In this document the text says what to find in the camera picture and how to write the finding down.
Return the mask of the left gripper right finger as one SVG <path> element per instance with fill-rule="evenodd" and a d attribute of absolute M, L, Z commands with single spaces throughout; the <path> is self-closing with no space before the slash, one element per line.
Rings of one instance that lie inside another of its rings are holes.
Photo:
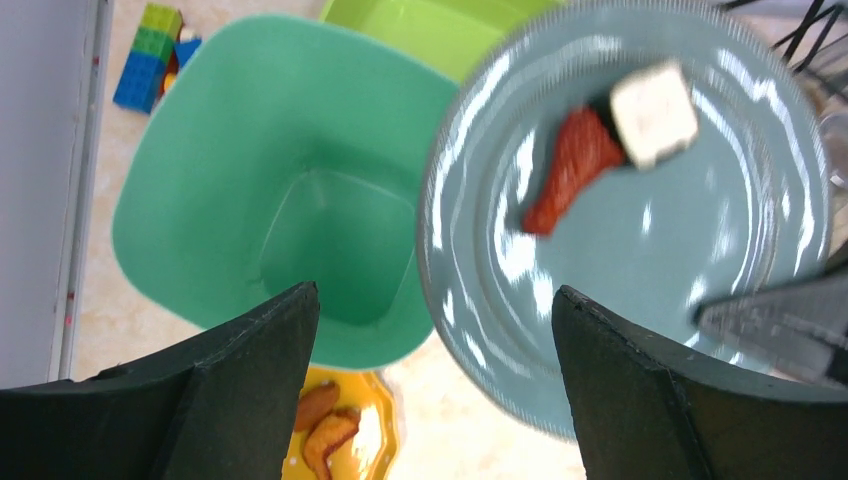
<path fill-rule="evenodd" d="M 591 479 L 843 479 L 847 394 L 746 370 L 560 288 L 551 325 Z"/>

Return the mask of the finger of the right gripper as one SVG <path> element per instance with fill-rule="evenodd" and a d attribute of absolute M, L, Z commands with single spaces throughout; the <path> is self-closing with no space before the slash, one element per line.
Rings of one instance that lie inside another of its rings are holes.
<path fill-rule="evenodd" d="M 847 273 L 699 308 L 698 328 L 809 383 L 847 385 Z"/>

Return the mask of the grey-blue plate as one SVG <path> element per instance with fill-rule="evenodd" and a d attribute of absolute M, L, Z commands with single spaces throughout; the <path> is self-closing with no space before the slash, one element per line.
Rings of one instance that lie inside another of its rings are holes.
<path fill-rule="evenodd" d="M 583 191 L 548 237 L 520 223 L 574 108 L 628 73 L 682 63 L 694 144 Z M 699 333 L 704 301 L 817 274 L 829 252 L 829 165 L 782 59 L 703 1 L 576 1 L 516 30 L 466 79 L 431 150 L 418 265 L 436 330 L 471 380 L 520 421 L 574 434 L 551 329 L 569 285 L 741 368 L 769 365 Z"/>

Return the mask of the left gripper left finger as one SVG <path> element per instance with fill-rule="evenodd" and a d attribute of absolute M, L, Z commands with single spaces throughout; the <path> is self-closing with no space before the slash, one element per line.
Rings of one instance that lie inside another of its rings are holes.
<path fill-rule="evenodd" d="M 302 282 L 84 381 L 1 393 L 5 479 L 277 479 L 319 319 Z"/>

